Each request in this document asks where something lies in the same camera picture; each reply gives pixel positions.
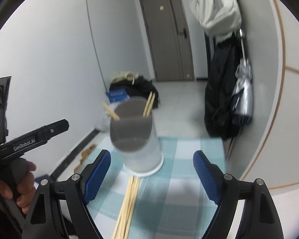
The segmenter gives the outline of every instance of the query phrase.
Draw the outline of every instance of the checkered tablecloth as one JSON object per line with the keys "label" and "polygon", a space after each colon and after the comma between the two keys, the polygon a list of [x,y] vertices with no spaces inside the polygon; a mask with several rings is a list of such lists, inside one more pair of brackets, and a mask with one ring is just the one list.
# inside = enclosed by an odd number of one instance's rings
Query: checkered tablecloth
{"label": "checkered tablecloth", "polygon": [[[221,139],[159,139],[164,164],[155,175],[141,179],[129,239],[201,238],[216,205],[210,201],[193,167],[193,154],[202,150],[211,163],[225,173]],[[95,160],[102,149],[112,155],[112,163],[96,199],[88,209],[104,239],[112,236],[125,195],[129,174],[109,136],[85,160]]]}

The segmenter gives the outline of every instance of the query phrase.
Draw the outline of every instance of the cylindrical container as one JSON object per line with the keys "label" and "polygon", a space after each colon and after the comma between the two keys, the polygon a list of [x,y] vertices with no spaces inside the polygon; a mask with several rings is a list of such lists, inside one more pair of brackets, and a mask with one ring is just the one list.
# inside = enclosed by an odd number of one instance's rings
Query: cylindrical container
{"label": "cylindrical container", "polygon": [[146,100],[133,97],[115,109],[120,120],[111,120],[110,138],[128,172],[146,177],[163,165],[163,154],[152,114],[143,117]]}

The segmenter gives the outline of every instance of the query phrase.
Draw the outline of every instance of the hanging black garment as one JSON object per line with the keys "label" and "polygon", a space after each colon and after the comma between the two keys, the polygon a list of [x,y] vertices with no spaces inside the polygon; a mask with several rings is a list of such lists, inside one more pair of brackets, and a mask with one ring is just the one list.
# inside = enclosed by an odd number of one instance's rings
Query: hanging black garment
{"label": "hanging black garment", "polygon": [[234,35],[216,46],[205,89],[205,125],[211,137],[236,137],[239,126],[232,124],[230,102],[236,84],[236,69],[242,57]]}
{"label": "hanging black garment", "polygon": [[110,91],[117,90],[117,89],[125,89],[127,94],[130,97],[133,96],[141,96],[147,99],[150,95],[150,92],[155,93],[155,99],[153,103],[153,108],[156,109],[158,107],[158,91],[152,84],[152,81],[148,81],[144,79],[143,76],[139,76],[134,81],[129,80],[122,80],[116,83],[111,83]]}

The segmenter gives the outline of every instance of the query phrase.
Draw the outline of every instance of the metal screw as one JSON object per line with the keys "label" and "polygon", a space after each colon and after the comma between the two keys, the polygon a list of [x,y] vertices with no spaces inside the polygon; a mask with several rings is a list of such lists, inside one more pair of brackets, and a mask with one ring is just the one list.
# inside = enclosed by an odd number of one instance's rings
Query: metal screw
{"label": "metal screw", "polygon": [[80,178],[80,175],[76,173],[76,174],[72,175],[71,178],[72,178],[72,180],[76,181]]}
{"label": "metal screw", "polygon": [[225,178],[225,180],[230,181],[232,179],[232,176],[230,174],[226,173],[224,175],[224,178]]}
{"label": "metal screw", "polygon": [[258,185],[264,185],[264,181],[263,181],[262,179],[257,179],[257,180],[256,180],[256,183],[257,183]]}
{"label": "metal screw", "polygon": [[44,185],[47,185],[47,184],[48,184],[48,180],[47,179],[44,179],[44,180],[41,181],[41,185],[44,186]]}

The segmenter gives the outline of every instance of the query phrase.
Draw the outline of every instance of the door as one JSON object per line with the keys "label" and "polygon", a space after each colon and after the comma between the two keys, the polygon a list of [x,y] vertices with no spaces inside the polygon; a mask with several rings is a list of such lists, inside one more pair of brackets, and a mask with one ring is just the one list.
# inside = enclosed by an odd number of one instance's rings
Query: door
{"label": "door", "polygon": [[181,0],[141,0],[157,81],[193,80],[193,61]]}

